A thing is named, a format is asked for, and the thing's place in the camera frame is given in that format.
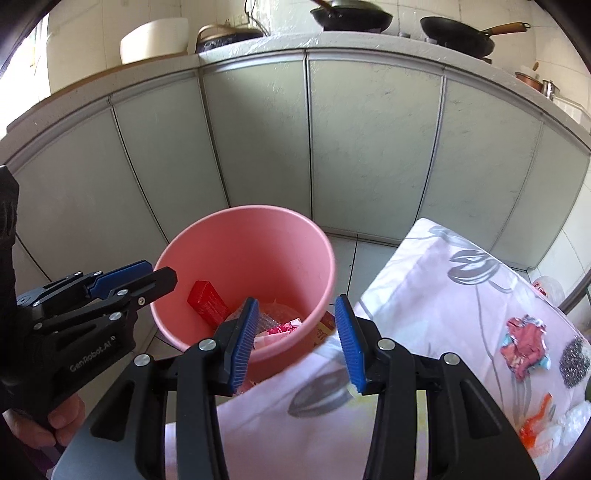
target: countertop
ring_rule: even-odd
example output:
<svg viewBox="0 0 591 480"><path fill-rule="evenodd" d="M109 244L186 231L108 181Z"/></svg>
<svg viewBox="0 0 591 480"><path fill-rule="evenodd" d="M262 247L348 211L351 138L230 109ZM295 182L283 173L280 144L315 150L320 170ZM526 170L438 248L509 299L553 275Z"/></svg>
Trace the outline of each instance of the countertop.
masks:
<svg viewBox="0 0 591 480"><path fill-rule="evenodd" d="M202 54L168 56L151 61L129 64L105 74L97 74L67 87L67 94L56 92L34 106L11 125L5 138L0 141L0 164L23 149L35 137L67 115L88 104L108 101L108 96L149 80L169 74L196 70L220 62L230 62L248 56L273 55L276 52L298 50L342 49L379 52L396 56L421 59L448 71L468 73L476 80L482 79L501 87L539 111L560 123L591 150L591 136L558 106L533 88L517 80L513 75L491 66L482 60L469 57L448 48L408 38L383 34L357 32L323 32L320 34L281 34L247 40L216 48Z"/></svg>

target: white bowl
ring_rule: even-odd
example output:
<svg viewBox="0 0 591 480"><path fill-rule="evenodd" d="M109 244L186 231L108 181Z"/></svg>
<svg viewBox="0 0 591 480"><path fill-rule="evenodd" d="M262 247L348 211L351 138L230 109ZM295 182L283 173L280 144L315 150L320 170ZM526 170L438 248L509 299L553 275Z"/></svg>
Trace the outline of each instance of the white bowl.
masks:
<svg viewBox="0 0 591 480"><path fill-rule="evenodd" d="M121 39L121 63L186 52L189 46L187 18L162 18L139 26Z"/></svg>

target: floor tile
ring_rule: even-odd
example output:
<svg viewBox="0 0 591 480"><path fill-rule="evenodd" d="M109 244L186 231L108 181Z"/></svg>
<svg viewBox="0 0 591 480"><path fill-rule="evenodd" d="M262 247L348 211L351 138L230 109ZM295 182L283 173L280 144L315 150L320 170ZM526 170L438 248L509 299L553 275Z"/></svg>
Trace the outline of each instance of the floor tile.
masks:
<svg viewBox="0 0 591 480"><path fill-rule="evenodd" d="M353 268L353 256L355 255L355 244L357 241L337 236L329 236L329 240L335 251L336 259L335 292L330 299L330 302L334 304L335 298L342 293L347 293L347 288L349 288L349 279L351 277L351 269Z"/></svg>
<svg viewBox="0 0 591 480"><path fill-rule="evenodd" d="M80 395L80 398L82 398L86 405L86 416L88 416L106 391L117 380L117 377L121 375L121 372L125 370L125 367L134 359L134 356L134 353L128 353L78 391L78 395Z"/></svg>
<svg viewBox="0 0 591 480"><path fill-rule="evenodd" d="M182 352L159 338L154 337L146 353L152 355L156 360L160 360L161 358L180 355Z"/></svg>
<svg viewBox="0 0 591 480"><path fill-rule="evenodd" d="M359 242L349 286L349 301L355 305L376 275L394 255L396 247Z"/></svg>

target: plastic bucket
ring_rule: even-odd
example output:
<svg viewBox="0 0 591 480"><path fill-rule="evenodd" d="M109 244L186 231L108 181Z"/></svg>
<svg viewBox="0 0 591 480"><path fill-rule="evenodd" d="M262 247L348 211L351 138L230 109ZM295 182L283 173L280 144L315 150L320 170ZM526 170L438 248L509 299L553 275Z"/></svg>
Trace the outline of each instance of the plastic bucket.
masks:
<svg viewBox="0 0 591 480"><path fill-rule="evenodd" d="M251 296L281 303L303 324L273 345L251 354L248 378L262 381L310 352L316 327L335 286L335 255L324 232L310 219L280 207L247 205L213 213L182 231L156 268L176 270L175 290L153 302L156 324L182 351L213 335L187 303L197 280L207 280L230 311Z"/></svg>

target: wok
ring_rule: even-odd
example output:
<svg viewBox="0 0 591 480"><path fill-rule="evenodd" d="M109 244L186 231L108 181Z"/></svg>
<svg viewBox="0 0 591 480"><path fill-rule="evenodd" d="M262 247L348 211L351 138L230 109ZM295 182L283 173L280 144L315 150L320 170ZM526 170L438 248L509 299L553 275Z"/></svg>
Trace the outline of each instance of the wok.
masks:
<svg viewBox="0 0 591 480"><path fill-rule="evenodd" d="M450 18L424 17L421 19L421 27L438 45L481 59L495 49L495 42L490 38L492 35L526 32L531 25L513 22L480 31Z"/></svg>
<svg viewBox="0 0 591 480"><path fill-rule="evenodd" d="M392 15L372 2L362 0L312 0L320 8L310 11L325 31L383 32L392 23Z"/></svg>

